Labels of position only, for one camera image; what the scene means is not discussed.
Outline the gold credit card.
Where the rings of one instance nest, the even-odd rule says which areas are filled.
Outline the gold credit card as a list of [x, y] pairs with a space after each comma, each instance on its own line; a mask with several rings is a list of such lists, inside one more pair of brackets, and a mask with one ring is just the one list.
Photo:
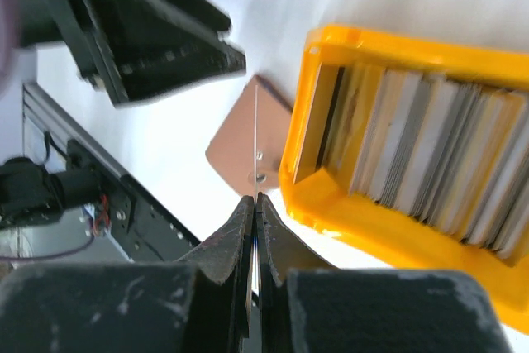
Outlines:
[[[253, 198], [255, 208], [257, 205], [257, 198], [259, 194], [258, 181], [257, 181], [257, 164], [259, 160], [257, 150], [257, 123], [258, 123], [258, 86], [254, 86], [254, 130], [253, 130]], [[257, 241], [257, 226], [254, 222], [253, 226], [254, 239], [253, 239], [253, 265], [252, 265], [252, 291], [257, 297], [260, 296], [260, 260], [259, 260], [259, 249]]]

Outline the yellow plastic bin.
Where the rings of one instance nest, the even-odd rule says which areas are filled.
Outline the yellow plastic bin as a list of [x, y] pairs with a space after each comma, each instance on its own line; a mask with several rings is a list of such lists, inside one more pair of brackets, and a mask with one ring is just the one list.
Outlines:
[[500, 319], [528, 330], [528, 224], [512, 257], [459, 241], [360, 193], [348, 193], [332, 164], [344, 98], [360, 66], [431, 74], [528, 96], [523, 53], [451, 45], [358, 27], [308, 33], [279, 184], [289, 215], [329, 231], [392, 266], [458, 270], [487, 291]]

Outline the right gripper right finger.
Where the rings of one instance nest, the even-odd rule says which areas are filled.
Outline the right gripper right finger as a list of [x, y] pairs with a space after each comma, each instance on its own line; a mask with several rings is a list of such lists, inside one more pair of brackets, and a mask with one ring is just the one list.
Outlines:
[[449, 270], [341, 270], [255, 203], [265, 352], [508, 352], [484, 289]]

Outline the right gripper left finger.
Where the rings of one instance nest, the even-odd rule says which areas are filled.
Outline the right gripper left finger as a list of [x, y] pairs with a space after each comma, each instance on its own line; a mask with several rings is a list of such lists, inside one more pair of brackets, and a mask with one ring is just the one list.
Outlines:
[[239, 352], [255, 202], [176, 261], [25, 265], [1, 283], [4, 352]]

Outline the tan leather card holder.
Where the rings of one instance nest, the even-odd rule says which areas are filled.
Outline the tan leather card holder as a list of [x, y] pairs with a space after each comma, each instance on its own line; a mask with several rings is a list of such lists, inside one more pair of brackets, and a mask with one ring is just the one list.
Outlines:
[[241, 196], [253, 194], [254, 86], [258, 86], [257, 181], [259, 191], [279, 186], [279, 166], [292, 107], [265, 77], [254, 75], [205, 152], [218, 175]]

